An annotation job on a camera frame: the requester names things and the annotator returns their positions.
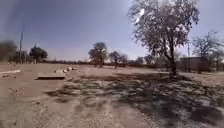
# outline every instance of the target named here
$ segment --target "distant tree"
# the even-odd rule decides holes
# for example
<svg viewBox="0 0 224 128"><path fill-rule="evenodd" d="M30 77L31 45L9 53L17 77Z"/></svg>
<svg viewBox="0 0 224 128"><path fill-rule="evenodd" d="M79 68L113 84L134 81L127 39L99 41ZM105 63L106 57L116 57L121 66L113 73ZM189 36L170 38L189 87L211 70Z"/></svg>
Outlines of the distant tree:
<svg viewBox="0 0 224 128"><path fill-rule="evenodd" d="M103 42L95 43L93 49L89 51L91 61L103 67L104 61L107 59L107 46Z"/></svg>
<svg viewBox="0 0 224 128"><path fill-rule="evenodd" d="M20 62L20 52L16 51L12 56L10 56L9 61L11 62ZM22 63L27 63L31 61L30 56L28 55L27 51L21 51L21 61Z"/></svg>
<svg viewBox="0 0 224 128"><path fill-rule="evenodd" d="M5 40L0 42L0 61L8 60L15 52L16 45L13 41Z"/></svg>
<svg viewBox="0 0 224 128"><path fill-rule="evenodd" d="M143 57L138 57L136 60L135 60L136 64L137 65L143 65L144 63L144 58Z"/></svg>
<svg viewBox="0 0 224 128"><path fill-rule="evenodd" d="M89 58L91 59L91 63L97 66L98 63L98 57L97 57L97 51L96 49L90 49L89 50Z"/></svg>
<svg viewBox="0 0 224 128"><path fill-rule="evenodd" d="M175 47L185 45L192 24L198 22L199 10L191 0L173 2L135 0L129 10L134 22L134 36L152 55L163 54L176 75Z"/></svg>
<svg viewBox="0 0 224 128"><path fill-rule="evenodd" d="M198 72L201 73L203 70L203 61L209 60L209 56L213 54L221 55L220 48L223 47L223 44L216 36L217 32L210 31L204 37L196 37L193 39L192 44L194 46L193 53L200 56L200 65Z"/></svg>
<svg viewBox="0 0 224 128"><path fill-rule="evenodd" d="M34 46L30 50L30 57L32 57L32 59L34 59L36 62L39 62L42 59L46 59L47 56L47 52L40 47Z"/></svg>
<svg viewBox="0 0 224 128"><path fill-rule="evenodd" d="M223 57L224 57L224 52L221 50L214 51L209 56L209 61L216 68L216 71L221 68Z"/></svg>
<svg viewBox="0 0 224 128"><path fill-rule="evenodd" d="M126 54L121 54L119 60L122 63L122 66L125 67L128 63L128 56Z"/></svg>
<svg viewBox="0 0 224 128"><path fill-rule="evenodd" d="M110 61L114 64L115 69L119 66L120 57L121 55L117 51L113 51L109 54Z"/></svg>
<svg viewBox="0 0 224 128"><path fill-rule="evenodd" d="M178 62L180 60L180 56L181 56L181 53L179 52L174 52L174 59L175 59L175 62Z"/></svg>
<svg viewBox="0 0 224 128"><path fill-rule="evenodd" d="M144 57L144 60L145 60L147 65L151 65L153 63L153 56L147 55L147 56Z"/></svg>

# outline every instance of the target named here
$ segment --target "white object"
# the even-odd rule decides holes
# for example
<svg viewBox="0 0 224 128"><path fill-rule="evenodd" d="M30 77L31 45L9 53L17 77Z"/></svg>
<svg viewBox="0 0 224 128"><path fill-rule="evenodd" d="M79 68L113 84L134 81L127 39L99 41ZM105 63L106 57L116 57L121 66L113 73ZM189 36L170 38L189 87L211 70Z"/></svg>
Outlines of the white object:
<svg viewBox="0 0 224 128"><path fill-rule="evenodd" d="M64 73L62 69L55 70L54 73Z"/></svg>
<svg viewBox="0 0 224 128"><path fill-rule="evenodd" d="M14 71L6 71L6 72L0 72L0 74L10 74L10 73L20 73L20 70L14 70Z"/></svg>
<svg viewBox="0 0 224 128"><path fill-rule="evenodd" d="M71 68L71 67L68 67L68 68L67 68L67 71L71 71L71 70L72 70L72 68Z"/></svg>
<svg viewBox="0 0 224 128"><path fill-rule="evenodd" d="M63 70L63 73L67 73L67 71L66 70Z"/></svg>

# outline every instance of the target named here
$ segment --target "utility pole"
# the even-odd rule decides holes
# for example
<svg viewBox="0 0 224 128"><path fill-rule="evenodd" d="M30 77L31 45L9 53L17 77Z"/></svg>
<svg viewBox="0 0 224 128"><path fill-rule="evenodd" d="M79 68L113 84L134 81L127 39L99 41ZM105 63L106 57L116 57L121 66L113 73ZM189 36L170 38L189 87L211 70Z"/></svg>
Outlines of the utility pole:
<svg viewBox="0 0 224 128"><path fill-rule="evenodd" d="M20 35L20 42L19 42L19 63L20 64L22 64L23 31L24 31L24 27L22 28L21 35Z"/></svg>

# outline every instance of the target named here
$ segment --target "sky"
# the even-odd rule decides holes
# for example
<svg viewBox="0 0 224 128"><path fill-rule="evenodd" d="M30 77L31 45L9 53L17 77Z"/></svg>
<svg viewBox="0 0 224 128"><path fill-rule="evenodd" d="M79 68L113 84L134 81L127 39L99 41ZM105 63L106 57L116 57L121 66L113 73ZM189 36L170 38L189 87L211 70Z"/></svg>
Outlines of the sky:
<svg viewBox="0 0 224 128"><path fill-rule="evenodd" d="M135 59L147 50L133 39L133 24L127 17L132 0L0 0L0 40L18 45L24 27L23 49L35 44L48 51L50 59L85 60L96 42ZM224 1L199 0L199 24L189 38L209 30L224 37ZM186 47L178 52L187 55Z"/></svg>

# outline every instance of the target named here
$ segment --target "dirt ground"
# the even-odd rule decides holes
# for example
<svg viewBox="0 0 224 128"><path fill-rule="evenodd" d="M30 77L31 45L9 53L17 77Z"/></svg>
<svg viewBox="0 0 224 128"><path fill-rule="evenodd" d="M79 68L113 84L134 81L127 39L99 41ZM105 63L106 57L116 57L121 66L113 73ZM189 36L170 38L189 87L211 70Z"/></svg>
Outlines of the dirt ground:
<svg viewBox="0 0 224 128"><path fill-rule="evenodd" d="M65 80L36 79L68 66L0 65L22 71L0 74L0 128L223 127L224 73L72 65Z"/></svg>

